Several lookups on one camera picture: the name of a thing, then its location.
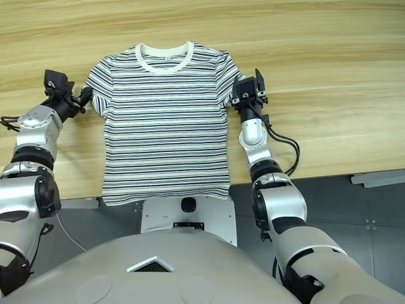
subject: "black cable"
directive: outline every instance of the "black cable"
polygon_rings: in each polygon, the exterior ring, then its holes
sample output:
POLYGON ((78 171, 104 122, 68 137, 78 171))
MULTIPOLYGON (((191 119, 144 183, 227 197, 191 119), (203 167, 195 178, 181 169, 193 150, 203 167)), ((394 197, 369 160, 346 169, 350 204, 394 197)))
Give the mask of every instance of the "black cable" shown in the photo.
POLYGON ((276 278, 276 271, 277 271, 277 258, 274 257, 274 262, 273 262, 273 277, 276 278))
POLYGON ((0 117, 0 124, 5 126, 8 130, 13 130, 15 132, 20 131, 20 127, 12 125, 12 123, 17 122, 19 116, 2 116, 0 117))
POLYGON ((290 137, 287 137, 287 136, 284 136, 284 135, 281 135, 281 134, 275 132, 275 131, 272 129, 270 122, 269 122, 268 120, 265 120, 265 119, 260 115, 260 113, 258 113, 258 112, 256 111, 256 109, 253 108, 253 106, 252 106, 251 104, 247 104, 247 106, 248 106, 249 109, 252 110, 253 113, 256 114, 256 116, 264 123, 264 125, 265 125, 265 127, 266 127, 266 131, 267 131, 268 135, 269 135, 272 139, 274 139, 275 141, 278 141, 278 142, 280 142, 280 143, 289 144, 290 146, 293 147, 294 151, 296 152, 296 160, 295 160, 294 164, 293 164, 287 171, 284 172, 284 173, 287 174, 287 175, 293 174, 293 173, 295 172, 296 168, 298 167, 299 157, 300 157, 300 155, 301 155, 301 150, 300 150, 300 147, 299 147, 298 142, 295 141, 294 139, 290 138, 290 137))

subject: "striped t-shirt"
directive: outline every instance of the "striped t-shirt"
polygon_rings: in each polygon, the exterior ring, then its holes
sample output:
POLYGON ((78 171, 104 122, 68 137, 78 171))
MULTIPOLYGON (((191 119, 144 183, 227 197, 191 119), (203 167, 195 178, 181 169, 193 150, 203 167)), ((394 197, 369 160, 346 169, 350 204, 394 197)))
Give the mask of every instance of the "striped t-shirt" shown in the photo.
POLYGON ((228 52, 195 42, 104 57, 84 85, 105 119, 104 202, 227 198, 225 108, 236 75, 228 52))

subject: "wood grain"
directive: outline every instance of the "wood grain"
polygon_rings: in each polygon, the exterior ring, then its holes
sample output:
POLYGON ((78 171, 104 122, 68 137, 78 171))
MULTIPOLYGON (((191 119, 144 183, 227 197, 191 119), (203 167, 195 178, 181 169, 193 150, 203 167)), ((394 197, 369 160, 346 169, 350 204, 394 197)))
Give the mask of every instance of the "wood grain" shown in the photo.
MULTIPOLYGON (((405 167, 405 2, 2 0, 0 115, 21 115, 44 99, 46 68, 79 88, 107 54, 144 42, 198 41, 230 51, 240 70, 266 80, 274 129, 299 141, 294 177, 405 167)), ((233 184, 249 182, 239 118, 228 111, 233 184)), ((15 134, 0 129, 0 167, 15 134)), ((283 168, 293 151, 270 141, 283 168)), ((68 121, 55 176, 62 198, 98 196, 103 120, 91 108, 68 121)))

